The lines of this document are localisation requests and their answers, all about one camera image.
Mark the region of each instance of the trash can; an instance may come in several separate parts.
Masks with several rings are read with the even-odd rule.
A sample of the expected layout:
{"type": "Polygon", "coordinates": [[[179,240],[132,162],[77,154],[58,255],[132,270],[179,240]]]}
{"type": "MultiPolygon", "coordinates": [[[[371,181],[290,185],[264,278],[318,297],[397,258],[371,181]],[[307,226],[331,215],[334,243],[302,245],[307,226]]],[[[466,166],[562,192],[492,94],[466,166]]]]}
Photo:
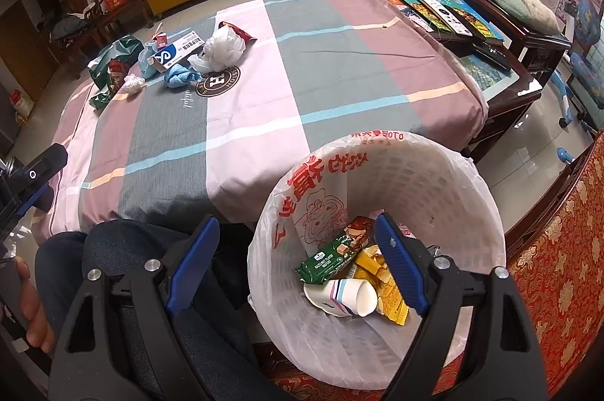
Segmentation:
{"type": "MultiPolygon", "coordinates": [[[[335,140],[292,168],[269,196],[248,253],[251,303],[279,350],[329,384],[384,389],[421,318],[397,325],[378,313],[338,318],[314,307],[295,268],[358,215],[385,210],[460,269],[505,266],[499,212],[471,160],[422,136],[373,130],[335,140]]],[[[447,363],[464,349],[462,308],[447,363]]]]}

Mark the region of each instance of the paper cup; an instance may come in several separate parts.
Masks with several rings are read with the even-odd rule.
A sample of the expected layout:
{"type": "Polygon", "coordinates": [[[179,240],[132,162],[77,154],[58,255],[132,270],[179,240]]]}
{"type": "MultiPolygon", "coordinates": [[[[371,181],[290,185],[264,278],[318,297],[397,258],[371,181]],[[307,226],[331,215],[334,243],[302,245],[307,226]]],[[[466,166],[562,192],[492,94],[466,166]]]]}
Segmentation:
{"type": "Polygon", "coordinates": [[[323,285],[304,284],[304,295],[315,306],[339,318],[365,317],[378,306],[378,295],[367,280],[328,280],[323,285]]]}

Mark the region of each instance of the yellow snack wrapper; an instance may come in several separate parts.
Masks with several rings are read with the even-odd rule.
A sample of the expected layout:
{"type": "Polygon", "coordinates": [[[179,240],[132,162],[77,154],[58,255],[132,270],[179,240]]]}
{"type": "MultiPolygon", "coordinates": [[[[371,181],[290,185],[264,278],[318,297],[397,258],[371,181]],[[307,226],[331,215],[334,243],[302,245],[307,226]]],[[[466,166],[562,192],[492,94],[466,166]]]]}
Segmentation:
{"type": "Polygon", "coordinates": [[[397,324],[405,324],[409,306],[403,300],[379,247],[362,249],[355,257],[347,278],[367,280],[377,292],[377,312],[397,324]]]}
{"type": "Polygon", "coordinates": [[[372,275],[376,275],[379,269],[382,267],[375,259],[372,259],[364,249],[359,251],[358,255],[354,259],[354,262],[362,266],[365,270],[369,271],[372,275]]]}
{"type": "Polygon", "coordinates": [[[369,271],[365,270],[363,267],[358,266],[356,263],[353,263],[348,273],[346,274],[346,278],[356,278],[359,280],[367,280],[373,288],[378,291],[379,280],[369,273],[369,271]]]}

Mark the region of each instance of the green cushion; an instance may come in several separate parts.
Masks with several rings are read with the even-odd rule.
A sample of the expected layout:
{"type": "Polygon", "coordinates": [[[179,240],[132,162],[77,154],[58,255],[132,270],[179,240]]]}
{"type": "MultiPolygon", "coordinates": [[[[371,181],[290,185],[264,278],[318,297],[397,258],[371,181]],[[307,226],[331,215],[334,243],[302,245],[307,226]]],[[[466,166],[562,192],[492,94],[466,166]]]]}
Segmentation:
{"type": "Polygon", "coordinates": [[[540,0],[493,0],[510,16],[545,35],[557,35],[560,27],[553,11],[540,0]]]}

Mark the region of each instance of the tile floor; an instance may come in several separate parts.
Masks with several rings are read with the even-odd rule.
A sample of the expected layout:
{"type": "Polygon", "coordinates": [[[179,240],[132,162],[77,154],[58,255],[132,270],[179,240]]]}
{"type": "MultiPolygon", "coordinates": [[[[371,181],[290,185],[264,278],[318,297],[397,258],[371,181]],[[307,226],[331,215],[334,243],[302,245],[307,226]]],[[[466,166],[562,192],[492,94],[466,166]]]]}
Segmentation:
{"type": "MultiPolygon", "coordinates": [[[[163,20],[166,31],[177,31],[192,20],[210,16],[221,9],[250,0],[206,0],[163,20]]],[[[141,29],[135,36],[148,41],[153,29],[141,29]]],[[[561,66],[566,78],[569,73],[561,66]]],[[[61,67],[46,87],[41,100],[27,127],[23,128],[13,147],[12,154],[23,162],[29,162],[52,141],[63,106],[76,86],[83,82],[61,67]]],[[[495,199],[504,229],[511,228],[542,196],[558,176],[564,165],[556,155],[557,147],[564,147],[571,155],[579,155],[591,143],[576,120],[566,129],[558,126],[561,107],[555,89],[546,85],[540,100],[534,103],[515,127],[497,142],[494,148],[478,164],[478,170],[487,182],[495,199]]],[[[28,227],[28,216],[23,227],[28,227]]],[[[33,263],[37,245],[31,234],[22,231],[15,236],[17,253],[33,263]]]]}

